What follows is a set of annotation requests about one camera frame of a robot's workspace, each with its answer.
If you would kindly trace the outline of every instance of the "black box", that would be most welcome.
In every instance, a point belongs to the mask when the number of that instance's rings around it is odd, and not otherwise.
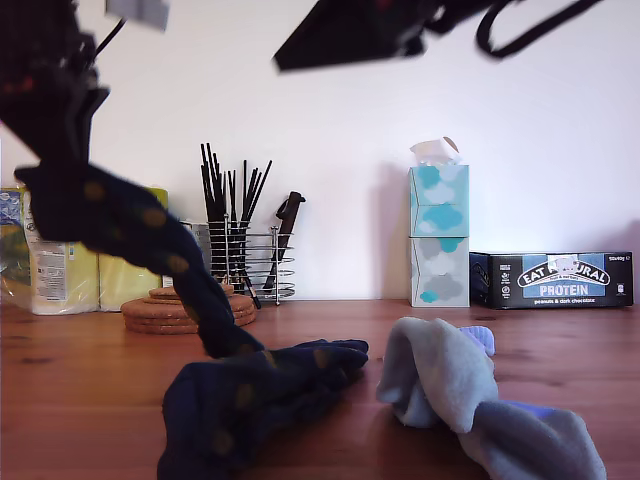
[[[490,308],[628,307],[631,252],[471,252],[471,300]]]

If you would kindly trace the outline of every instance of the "black strap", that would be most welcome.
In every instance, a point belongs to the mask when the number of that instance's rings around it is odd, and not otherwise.
[[[577,2],[569,5],[564,10],[556,13],[552,17],[547,18],[535,27],[526,31],[511,43],[505,45],[502,48],[494,49],[493,45],[491,44],[491,27],[493,27],[493,22],[500,14],[500,12],[513,1],[514,0],[502,0],[494,3],[489,8],[487,14],[482,19],[482,22],[480,22],[480,26],[478,27],[478,32],[476,33],[476,41],[478,42],[478,46],[482,51],[486,52],[492,57],[505,58],[509,55],[513,55],[514,53],[518,53],[519,51],[523,50],[524,48],[528,47],[530,44],[538,40],[543,35],[546,35],[552,30],[558,28],[563,23],[571,20],[574,17],[577,17],[581,13],[586,12],[596,3],[601,2],[602,0],[578,0]]]
[[[98,48],[96,48],[96,57],[100,54],[102,50],[104,50],[104,48],[107,45],[109,45],[109,43],[111,43],[111,40],[115,38],[115,36],[118,34],[120,30],[122,30],[122,27],[124,27],[125,23],[127,23],[127,21],[124,18],[121,18],[120,21],[113,28],[113,30],[111,30],[109,35],[107,35],[106,38],[102,42],[100,42],[100,45],[98,45]]]

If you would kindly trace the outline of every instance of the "cork coaster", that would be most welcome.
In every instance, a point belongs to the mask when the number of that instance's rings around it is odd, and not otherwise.
[[[221,283],[220,286],[227,297],[233,295],[233,285]],[[180,296],[176,293],[176,290],[173,287],[154,288],[153,290],[149,290],[149,296],[151,298],[180,300]]]
[[[149,290],[149,296],[151,298],[164,298],[171,300],[180,300],[180,297],[176,293],[173,287],[154,288]]]
[[[158,325],[163,327],[183,327],[193,326],[196,322],[190,318],[143,318],[143,317],[130,317],[123,315],[125,324],[135,323],[136,325]]]
[[[145,325],[126,321],[127,330],[136,333],[147,333],[151,335],[184,335],[188,333],[198,333],[197,325]]]
[[[123,315],[134,318],[189,318],[182,305],[146,303],[142,299],[125,303],[121,311]]]
[[[231,304],[231,310],[234,316],[251,313],[256,309],[251,297],[246,295],[231,295],[229,297],[229,304]]]
[[[142,299],[144,303],[155,303],[156,305],[182,305],[180,300],[173,300],[171,298],[152,298],[145,297]]]
[[[250,323],[255,322],[256,321],[256,316],[257,316],[257,312],[256,312],[255,308],[253,309],[253,311],[251,313],[248,313],[246,315],[237,316],[236,314],[234,314],[235,323],[239,327],[244,327],[245,325],[249,325]]]

